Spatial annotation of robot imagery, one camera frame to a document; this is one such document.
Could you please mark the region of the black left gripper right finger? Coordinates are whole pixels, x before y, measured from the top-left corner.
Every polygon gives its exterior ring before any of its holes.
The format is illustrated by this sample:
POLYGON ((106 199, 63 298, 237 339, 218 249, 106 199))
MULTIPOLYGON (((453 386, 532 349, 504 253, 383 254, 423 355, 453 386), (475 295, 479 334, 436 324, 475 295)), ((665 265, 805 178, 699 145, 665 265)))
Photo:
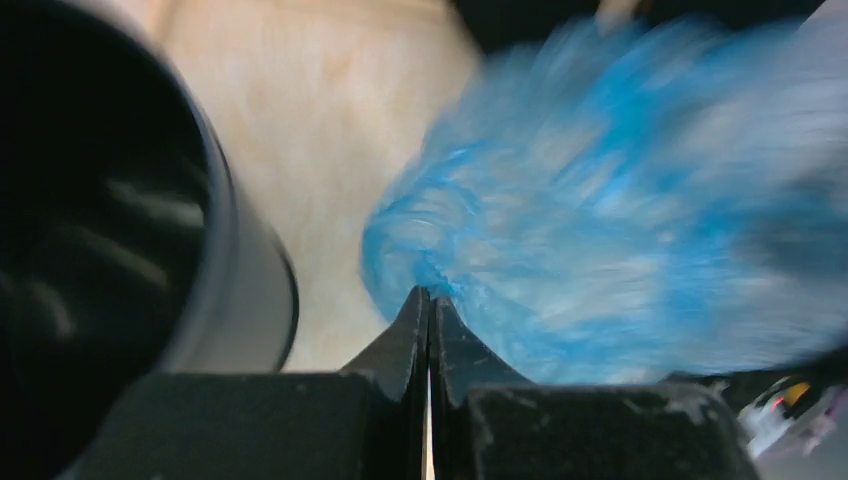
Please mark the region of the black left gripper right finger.
POLYGON ((440 479, 754 479, 728 407, 693 384, 550 386, 522 377, 435 300, 440 479))

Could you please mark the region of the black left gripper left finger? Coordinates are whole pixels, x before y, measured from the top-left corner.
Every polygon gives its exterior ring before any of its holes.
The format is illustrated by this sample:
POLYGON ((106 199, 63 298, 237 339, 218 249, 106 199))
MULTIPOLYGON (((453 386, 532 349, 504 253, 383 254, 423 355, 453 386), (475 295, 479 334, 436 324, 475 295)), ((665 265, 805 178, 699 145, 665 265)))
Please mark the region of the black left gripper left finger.
POLYGON ((111 410, 77 479, 420 479, 431 301, 337 371, 152 374, 111 410))

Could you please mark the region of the blue plastic trash bag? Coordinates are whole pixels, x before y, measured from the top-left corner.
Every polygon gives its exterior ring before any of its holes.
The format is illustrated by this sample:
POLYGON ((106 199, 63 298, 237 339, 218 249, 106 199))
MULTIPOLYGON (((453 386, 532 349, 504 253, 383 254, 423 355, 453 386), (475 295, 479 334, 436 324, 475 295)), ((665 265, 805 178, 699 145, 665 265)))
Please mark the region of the blue plastic trash bag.
POLYGON ((847 17, 567 23, 487 61, 363 232, 537 382, 650 382, 847 341, 847 17))

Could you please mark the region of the black trash bin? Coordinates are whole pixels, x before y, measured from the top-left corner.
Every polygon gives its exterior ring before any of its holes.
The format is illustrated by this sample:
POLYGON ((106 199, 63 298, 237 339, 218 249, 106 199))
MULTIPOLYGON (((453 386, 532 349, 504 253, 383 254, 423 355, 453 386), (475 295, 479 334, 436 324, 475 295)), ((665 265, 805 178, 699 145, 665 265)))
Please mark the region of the black trash bin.
POLYGON ((276 372, 285 249, 172 68, 69 1, 1 5, 1 475, 69 477, 154 371, 276 372))

